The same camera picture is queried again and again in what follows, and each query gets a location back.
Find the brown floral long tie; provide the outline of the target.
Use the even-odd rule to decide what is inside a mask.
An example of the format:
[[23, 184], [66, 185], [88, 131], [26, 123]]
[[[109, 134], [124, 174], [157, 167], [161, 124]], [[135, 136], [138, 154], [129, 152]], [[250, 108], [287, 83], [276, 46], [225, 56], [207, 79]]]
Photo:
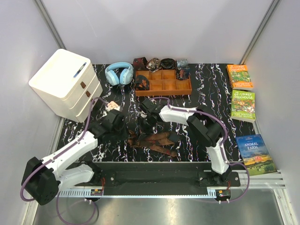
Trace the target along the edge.
[[163, 132], [158, 134], [139, 134], [129, 130], [127, 143], [133, 148], [148, 148], [152, 151], [160, 152], [171, 157], [177, 157], [177, 151], [165, 148], [167, 145], [174, 145], [180, 139], [175, 132]]

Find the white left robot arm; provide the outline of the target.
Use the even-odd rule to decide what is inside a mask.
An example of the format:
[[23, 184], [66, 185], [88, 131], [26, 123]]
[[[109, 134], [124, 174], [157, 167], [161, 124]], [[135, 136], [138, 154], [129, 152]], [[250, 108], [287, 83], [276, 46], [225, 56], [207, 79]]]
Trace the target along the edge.
[[60, 192], [81, 183], [92, 186], [101, 181], [102, 170], [93, 162], [85, 161], [69, 168], [77, 159], [105, 141], [125, 140], [128, 137], [125, 116], [111, 110], [101, 123], [92, 123], [78, 138], [55, 153], [38, 159], [31, 158], [25, 167], [21, 190], [27, 191], [32, 200], [46, 205]]

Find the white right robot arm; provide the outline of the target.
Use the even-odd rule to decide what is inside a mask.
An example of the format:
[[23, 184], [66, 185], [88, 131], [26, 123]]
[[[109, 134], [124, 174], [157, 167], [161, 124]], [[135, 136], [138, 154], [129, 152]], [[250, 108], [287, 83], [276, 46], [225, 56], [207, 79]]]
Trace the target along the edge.
[[223, 123], [205, 110], [205, 107], [184, 108], [154, 103], [145, 99], [139, 104], [138, 119], [140, 131], [150, 134], [159, 122], [174, 122], [188, 126], [192, 134], [200, 139], [209, 154], [214, 183], [223, 186], [229, 179], [230, 166], [223, 150], [227, 138], [227, 130]]

